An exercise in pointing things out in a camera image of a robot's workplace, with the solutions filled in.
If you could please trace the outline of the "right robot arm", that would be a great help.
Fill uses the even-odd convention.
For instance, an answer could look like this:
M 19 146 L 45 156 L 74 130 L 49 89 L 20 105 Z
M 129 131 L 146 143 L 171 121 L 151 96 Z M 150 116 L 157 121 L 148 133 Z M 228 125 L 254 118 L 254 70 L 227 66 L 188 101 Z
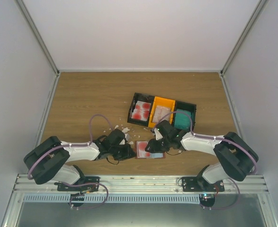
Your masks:
M 145 148 L 149 153 L 166 153 L 173 148 L 217 157 L 218 163 L 205 166 L 196 176 L 201 191 L 207 192 L 215 183 L 228 178 L 241 182 L 256 171 L 258 155 L 235 132 L 224 136 L 196 134 L 190 129 L 178 130 L 167 120 L 157 124 L 152 131 L 155 138 Z

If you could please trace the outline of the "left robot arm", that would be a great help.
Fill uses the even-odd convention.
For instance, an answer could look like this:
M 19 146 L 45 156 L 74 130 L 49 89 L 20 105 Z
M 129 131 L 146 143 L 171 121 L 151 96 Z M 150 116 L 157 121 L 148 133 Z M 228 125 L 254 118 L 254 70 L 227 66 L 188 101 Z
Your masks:
M 117 162 L 136 156 L 121 130 L 115 129 L 107 136 L 102 135 L 84 143 L 68 143 L 51 136 L 29 152 L 23 161 L 28 168 L 27 178 L 36 184 L 54 180 L 67 183 L 74 191 L 80 191 L 85 185 L 84 174 L 78 166 L 69 166 L 67 163 L 97 161 L 109 156 Z

